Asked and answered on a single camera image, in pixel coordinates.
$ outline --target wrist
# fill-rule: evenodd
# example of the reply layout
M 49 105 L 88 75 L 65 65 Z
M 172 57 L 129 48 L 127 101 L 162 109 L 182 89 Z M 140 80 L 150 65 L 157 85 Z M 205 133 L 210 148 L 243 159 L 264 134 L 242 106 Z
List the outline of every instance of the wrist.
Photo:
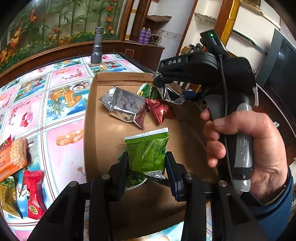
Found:
M 276 198 L 285 185 L 288 167 L 269 168 L 268 170 L 257 171 L 256 180 L 251 180 L 251 193 L 257 200 L 266 204 Z

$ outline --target red candy wrapper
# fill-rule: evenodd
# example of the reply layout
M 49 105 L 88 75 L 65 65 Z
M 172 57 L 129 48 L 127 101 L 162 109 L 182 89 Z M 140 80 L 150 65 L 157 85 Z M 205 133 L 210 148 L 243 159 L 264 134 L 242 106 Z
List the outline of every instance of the red candy wrapper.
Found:
M 38 220 L 45 213 L 41 187 L 42 171 L 25 170 L 24 178 L 27 180 L 28 217 Z
M 175 117 L 173 110 L 167 104 L 162 103 L 161 100 L 145 98 L 145 102 L 160 124 L 164 119 L 173 119 Z

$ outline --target hand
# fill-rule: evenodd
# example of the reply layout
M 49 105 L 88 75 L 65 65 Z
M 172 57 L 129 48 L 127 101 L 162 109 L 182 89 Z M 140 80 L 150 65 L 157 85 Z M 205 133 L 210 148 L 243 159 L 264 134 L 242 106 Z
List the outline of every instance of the hand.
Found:
M 225 147 L 218 141 L 220 133 L 249 134 L 253 136 L 254 152 L 251 192 L 261 203 L 275 198 L 286 181 L 288 166 L 283 139 L 268 115 L 241 110 L 212 122 L 206 109 L 200 117 L 207 121 L 203 131 L 207 138 L 208 165 L 215 167 L 218 159 L 225 156 Z

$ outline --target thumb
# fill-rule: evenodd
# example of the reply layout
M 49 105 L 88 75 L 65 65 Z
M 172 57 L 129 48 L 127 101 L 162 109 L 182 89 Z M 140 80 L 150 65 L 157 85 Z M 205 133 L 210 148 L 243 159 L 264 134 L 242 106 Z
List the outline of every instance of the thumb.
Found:
M 258 138 L 269 138 L 275 131 L 278 132 L 267 114 L 247 110 L 235 111 L 227 117 L 215 119 L 214 128 L 226 135 L 240 131 Z

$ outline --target cardboard box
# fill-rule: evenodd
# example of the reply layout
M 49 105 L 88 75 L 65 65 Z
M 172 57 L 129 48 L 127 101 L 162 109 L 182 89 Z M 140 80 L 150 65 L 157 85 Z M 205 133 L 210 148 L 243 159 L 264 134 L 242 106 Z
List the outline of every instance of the cardboard box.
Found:
M 87 181 L 107 173 L 119 162 L 125 149 L 124 137 L 168 127 L 170 138 L 166 151 L 172 151 L 176 162 L 206 181 L 215 181 L 216 172 L 207 166 L 206 152 L 200 143 L 203 121 L 193 102 L 173 105 L 176 119 L 165 119 L 160 125 L 147 112 L 144 130 L 111 115 L 98 99 L 113 86 L 136 93 L 143 83 L 152 85 L 149 73 L 99 73 L 91 84 L 85 118 L 84 161 Z M 147 180 L 141 186 L 125 191 L 118 203 L 110 203 L 115 240 L 132 239 L 171 227 L 184 220 L 185 202 L 176 202 L 170 188 Z

